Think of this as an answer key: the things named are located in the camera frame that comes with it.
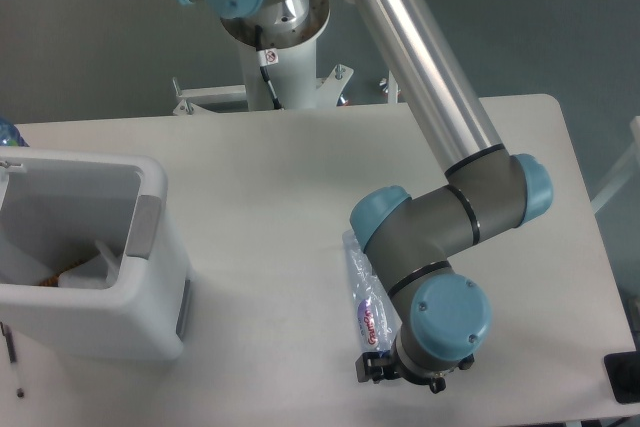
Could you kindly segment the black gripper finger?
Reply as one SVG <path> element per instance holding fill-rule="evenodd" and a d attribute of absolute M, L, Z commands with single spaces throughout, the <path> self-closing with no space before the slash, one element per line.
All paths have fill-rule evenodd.
<path fill-rule="evenodd" d="M 395 364 L 389 351 L 365 352 L 355 362 L 359 383 L 378 384 L 395 379 Z"/>

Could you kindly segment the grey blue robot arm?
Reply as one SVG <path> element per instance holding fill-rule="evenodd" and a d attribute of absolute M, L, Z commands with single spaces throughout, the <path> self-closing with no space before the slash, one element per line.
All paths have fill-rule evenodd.
<path fill-rule="evenodd" d="M 328 81 L 313 59 L 286 54 L 312 46 L 329 20 L 328 0 L 176 0 L 207 3 L 240 45 L 252 111 L 324 105 Z M 492 322 L 486 294 L 450 260 L 543 215 L 553 201 L 545 167 L 505 147 L 425 0 L 345 0 L 363 19 L 415 133 L 428 147 L 426 187 L 363 197 L 350 215 L 359 253 L 399 326 L 356 361 L 360 382 L 404 379 L 439 393 L 469 369 Z"/>

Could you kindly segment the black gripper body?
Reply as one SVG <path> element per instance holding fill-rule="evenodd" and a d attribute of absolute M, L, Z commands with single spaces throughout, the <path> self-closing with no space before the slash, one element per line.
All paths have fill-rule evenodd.
<path fill-rule="evenodd" d="M 393 369 L 400 378 L 414 385 L 426 386 L 432 393 L 440 393 L 446 389 L 446 377 L 450 373 L 469 370 L 474 364 L 473 354 L 461 359 L 456 365 L 439 371 L 427 371 L 410 361 L 401 360 L 397 354 L 393 354 L 391 359 Z"/>

